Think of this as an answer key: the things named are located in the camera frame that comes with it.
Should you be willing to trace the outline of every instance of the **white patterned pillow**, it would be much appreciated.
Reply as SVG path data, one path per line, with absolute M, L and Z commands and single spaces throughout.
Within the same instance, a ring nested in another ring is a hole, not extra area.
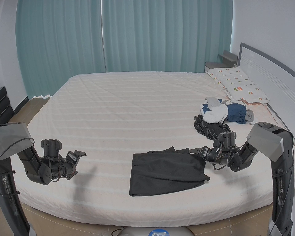
M 250 81 L 249 77 L 239 68 L 215 68 L 206 71 L 220 86 L 231 100 L 246 100 L 249 103 L 268 103 L 265 93 Z

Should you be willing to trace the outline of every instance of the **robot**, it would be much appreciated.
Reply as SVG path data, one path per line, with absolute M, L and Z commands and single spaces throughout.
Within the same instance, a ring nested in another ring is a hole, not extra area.
M 213 165 L 215 170 L 230 167 L 241 171 L 249 167 L 258 151 L 271 160 L 273 178 L 273 212 L 267 236 L 291 236 L 291 211 L 294 195 L 294 154 L 291 132 L 270 123 L 256 123 L 241 147 L 235 145 L 235 132 L 221 133 L 213 148 L 191 149 Z M 76 166 L 86 155 L 81 151 L 59 154 L 62 145 L 58 140 L 42 140 L 44 157 L 39 157 L 30 133 L 24 123 L 0 125 L 0 206 L 15 236 L 29 236 L 30 227 L 22 211 L 11 167 L 10 156 L 18 154 L 27 177 L 47 185 L 60 178 L 70 180 L 77 174 Z M 193 236 L 186 227 L 143 228 L 126 227 L 118 236 Z

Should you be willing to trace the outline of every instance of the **white headboard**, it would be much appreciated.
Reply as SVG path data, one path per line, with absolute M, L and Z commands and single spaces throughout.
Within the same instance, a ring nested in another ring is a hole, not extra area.
M 269 97 L 268 106 L 295 136 L 295 72 L 244 43 L 241 43 L 238 66 Z

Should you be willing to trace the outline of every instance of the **black clothing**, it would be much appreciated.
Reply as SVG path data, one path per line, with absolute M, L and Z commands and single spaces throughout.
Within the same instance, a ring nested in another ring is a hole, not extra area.
M 209 124 L 203 120 L 202 115 L 194 116 L 195 129 L 210 140 L 218 140 L 218 136 L 224 132 L 230 132 L 230 128 L 227 124 L 213 123 Z
M 205 160 L 189 154 L 189 148 L 134 154 L 130 178 L 131 196 L 152 196 L 192 189 L 209 181 Z

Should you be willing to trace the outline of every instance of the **tile floor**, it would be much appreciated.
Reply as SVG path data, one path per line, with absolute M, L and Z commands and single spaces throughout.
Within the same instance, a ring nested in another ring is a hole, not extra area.
M 42 106 L 49 99 L 35 98 L 30 100 L 19 113 L 11 119 L 11 122 L 25 122 L 27 125 Z M 37 236 L 111 236 L 111 232 L 120 226 L 84 224 L 61 219 L 53 215 L 35 210 L 22 204 L 28 221 L 33 225 Z M 201 225 L 188 226 L 199 236 L 265 236 L 268 220 L 272 214 L 272 204 L 234 216 L 228 219 Z M 7 221 L 0 211 L 0 235 L 13 236 Z

